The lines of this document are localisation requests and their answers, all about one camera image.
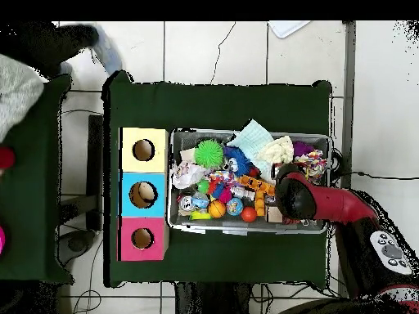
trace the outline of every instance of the yellow box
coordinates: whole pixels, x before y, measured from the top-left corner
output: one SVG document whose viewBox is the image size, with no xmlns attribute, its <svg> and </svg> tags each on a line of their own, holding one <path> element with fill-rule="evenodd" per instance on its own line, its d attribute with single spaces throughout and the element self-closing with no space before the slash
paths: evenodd
<svg viewBox="0 0 419 314">
<path fill-rule="evenodd" d="M 145 159 L 145 147 L 151 149 L 149 159 Z M 126 173 L 165 173 L 168 147 L 168 133 L 164 129 L 122 128 L 122 170 Z"/>
</svg>

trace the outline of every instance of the green table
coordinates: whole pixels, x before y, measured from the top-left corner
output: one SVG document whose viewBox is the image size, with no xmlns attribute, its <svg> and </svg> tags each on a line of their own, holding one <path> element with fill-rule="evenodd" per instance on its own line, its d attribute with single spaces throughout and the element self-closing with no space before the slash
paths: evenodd
<svg viewBox="0 0 419 314">
<path fill-rule="evenodd" d="M 104 172 L 106 284 L 132 282 L 310 280 L 324 287 L 327 235 L 206 235 L 171 230 L 161 262 L 117 262 L 118 129 L 119 127 L 212 128 L 237 130 L 253 118 L 270 132 L 328 134 L 328 82 L 315 87 L 291 85 L 186 86 L 134 84 L 124 71 L 105 83 Z"/>
<path fill-rule="evenodd" d="M 0 280 L 70 282 L 69 272 L 55 256 L 60 174 L 57 115 L 68 89 L 68 75 L 45 83 L 38 102 L 3 143 L 14 149 L 16 165 L 0 177 L 0 225 L 7 237 L 0 255 Z"/>
</svg>

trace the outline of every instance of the purple toy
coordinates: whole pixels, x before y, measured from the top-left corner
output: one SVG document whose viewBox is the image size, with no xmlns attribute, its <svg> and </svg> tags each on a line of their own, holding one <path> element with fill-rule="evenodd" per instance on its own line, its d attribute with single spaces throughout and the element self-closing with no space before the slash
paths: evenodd
<svg viewBox="0 0 419 314">
<path fill-rule="evenodd" d="M 307 145 L 306 143 L 295 141 L 293 142 L 294 145 L 294 156 L 301 156 L 304 154 L 311 153 L 314 151 L 314 147 L 311 145 Z"/>
</svg>

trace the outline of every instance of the plastic bin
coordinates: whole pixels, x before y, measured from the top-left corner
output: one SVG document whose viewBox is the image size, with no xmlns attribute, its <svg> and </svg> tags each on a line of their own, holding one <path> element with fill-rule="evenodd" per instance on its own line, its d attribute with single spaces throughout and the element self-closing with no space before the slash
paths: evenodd
<svg viewBox="0 0 419 314">
<path fill-rule="evenodd" d="M 179 190 L 172 184 L 173 176 L 173 160 L 176 164 L 181 161 L 179 152 L 181 150 L 191 149 L 205 139 L 217 139 L 224 143 L 230 141 L 234 134 L 239 132 L 229 130 L 207 130 L 207 129 L 175 129 L 170 133 L 169 137 L 169 193 L 168 193 L 168 224 L 175 229 L 184 231 L 193 231 L 204 233 L 210 230 L 222 230 L 228 233 L 237 233 L 245 235 L 246 232 L 271 232 L 277 234 L 321 234 L 327 229 L 327 223 L 324 221 L 309 221 L 308 225 L 302 223 L 285 225 L 282 223 L 266 222 L 264 217 L 258 217 L 252 223 L 243 222 L 240 217 L 233 217 L 226 213 L 222 218 L 210 220 L 189 220 L 189 217 L 178 215 L 177 197 L 181 192 L 193 192 L 191 188 Z M 315 149 L 322 150 L 323 158 L 327 159 L 327 169 L 322 177 L 321 184 L 323 186 L 330 185 L 331 171 L 331 149 L 332 140 L 326 135 L 270 132 L 274 139 L 288 135 L 292 141 L 302 141 L 312 145 Z"/>
</svg>

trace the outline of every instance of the round hole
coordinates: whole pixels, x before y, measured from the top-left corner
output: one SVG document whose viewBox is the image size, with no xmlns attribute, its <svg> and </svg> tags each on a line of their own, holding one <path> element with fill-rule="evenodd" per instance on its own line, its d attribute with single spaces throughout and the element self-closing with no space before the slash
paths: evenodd
<svg viewBox="0 0 419 314">
<path fill-rule="evenodd" d="M 150 140 L 140 140 L 133 146 L 133 156 L 139 161 L 149 161 L 153 159 L 155 148 Z"/>
<path fill-rule="evenodd" d="M 154 242 L 154 236 L 148 229 L 137 229 L 131 236 L 131 241 L 135 248 L 147 249 L 150 248 Z"/>
<path fill-rule="evenodd" d="M 150 208 L 157 200 L 157 189 L 149 182 L 138 182 L 129 190 L 131 203 L 139 209 Z"/>
</svg>

